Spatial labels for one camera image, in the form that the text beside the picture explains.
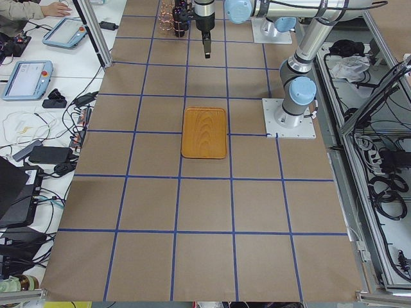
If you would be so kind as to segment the person hand on desk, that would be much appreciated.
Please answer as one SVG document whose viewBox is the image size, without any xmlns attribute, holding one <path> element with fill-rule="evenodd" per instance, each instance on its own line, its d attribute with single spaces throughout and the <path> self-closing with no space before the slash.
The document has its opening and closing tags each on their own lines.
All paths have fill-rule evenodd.
<svg viewBox="0 0 411 308">
<path fill-rule="evenodd" d="M 49 5 L 40 6 L 42 14 L 45 17 L 65 17 L 71 14 L 72 9 L 62 2 L 53 2 Z"/>
</svg>

